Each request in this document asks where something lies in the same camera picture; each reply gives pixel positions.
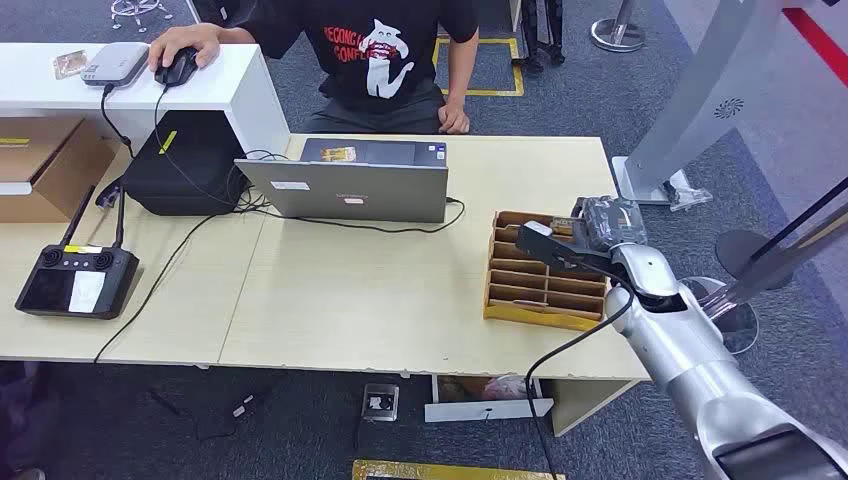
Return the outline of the person's right hand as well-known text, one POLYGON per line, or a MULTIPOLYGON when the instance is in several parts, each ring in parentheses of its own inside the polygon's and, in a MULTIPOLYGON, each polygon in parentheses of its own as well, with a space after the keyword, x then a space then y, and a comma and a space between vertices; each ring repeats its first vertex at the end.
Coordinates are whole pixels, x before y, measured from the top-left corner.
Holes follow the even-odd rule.
POLYGON ((203 68, 217 57, 223 32, 223 28, 210 23, 171 27, 151 43, 148 68, 155 72, 160 66, 171 66, 177 52, 186 47, 197 51, 195 62, 203 68))

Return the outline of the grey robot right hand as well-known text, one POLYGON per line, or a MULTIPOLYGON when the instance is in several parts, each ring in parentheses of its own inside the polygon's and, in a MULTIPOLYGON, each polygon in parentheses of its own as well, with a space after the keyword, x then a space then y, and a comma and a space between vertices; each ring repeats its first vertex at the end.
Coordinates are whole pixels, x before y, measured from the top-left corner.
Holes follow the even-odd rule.
POLYGON ((648 243, 639 205, 625 198, 604 195, 578 197, 571 211, 578 245, 608 252, 619 244, 648 243))

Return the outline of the person's left hand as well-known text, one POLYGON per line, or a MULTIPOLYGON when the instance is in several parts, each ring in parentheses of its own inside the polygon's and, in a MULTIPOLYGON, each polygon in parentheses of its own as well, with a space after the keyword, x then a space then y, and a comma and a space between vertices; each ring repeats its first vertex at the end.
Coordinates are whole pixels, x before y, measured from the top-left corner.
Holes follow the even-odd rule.
POLYGON ((470 132, 470 119, 465 113, 463 100, 448 99, 438 110, 438 120, 438 132, 441 134, 463 135, 470 132))

